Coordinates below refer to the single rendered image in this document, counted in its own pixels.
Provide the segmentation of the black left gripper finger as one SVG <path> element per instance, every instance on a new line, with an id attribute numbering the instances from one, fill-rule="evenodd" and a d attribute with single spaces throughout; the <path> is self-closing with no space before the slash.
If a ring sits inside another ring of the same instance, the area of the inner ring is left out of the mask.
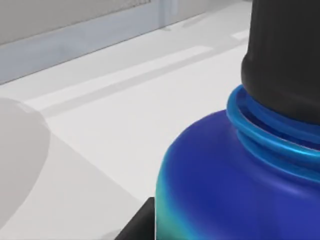
<path id="1" fill-rule="evenodd" d="M 155 240 L 155 198 L 149 197 L 115 240 Z"/>

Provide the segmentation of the blue bottle with black cap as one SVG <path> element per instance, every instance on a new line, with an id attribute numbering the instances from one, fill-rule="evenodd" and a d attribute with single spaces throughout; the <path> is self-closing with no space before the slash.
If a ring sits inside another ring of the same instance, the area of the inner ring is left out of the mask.
<path id="1" fill-rule="evenodd" d="M 253 0 L 241 84 L 168 148 L 155 240 L 320 240 L 320 0 Z"/>

